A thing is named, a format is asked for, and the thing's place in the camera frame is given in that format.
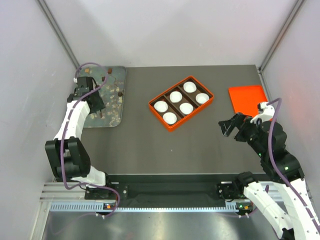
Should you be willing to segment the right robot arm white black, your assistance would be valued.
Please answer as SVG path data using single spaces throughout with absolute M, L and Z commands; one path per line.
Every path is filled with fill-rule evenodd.
M 281 240 L 318 240 L 320 222 L 312 206 L 305 175 L 298 159 L 286 149 L 287 134 L 275 116 L 249 117 L 242 113 L 219 121 L 222 134 L 247 143 L 285 205 L 283 210 L 250 171 L 238 174 L 230 189 L 220 189 L 224 200 L 249 199 L 263 214 Z

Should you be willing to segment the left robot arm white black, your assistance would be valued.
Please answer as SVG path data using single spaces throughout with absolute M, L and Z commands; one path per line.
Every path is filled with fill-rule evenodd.
M 66 113 L 58 133 L 45 143 L 45 152 L 54 177 L 77 181 L 109 198 L 114 191 L 107 174 L 91 165 L 90 156 L 81 142 L 88 115 L 105 108 L 99 94 L 100 86 L 90 76 L 76 77 L 76 88 L 67 98 Z

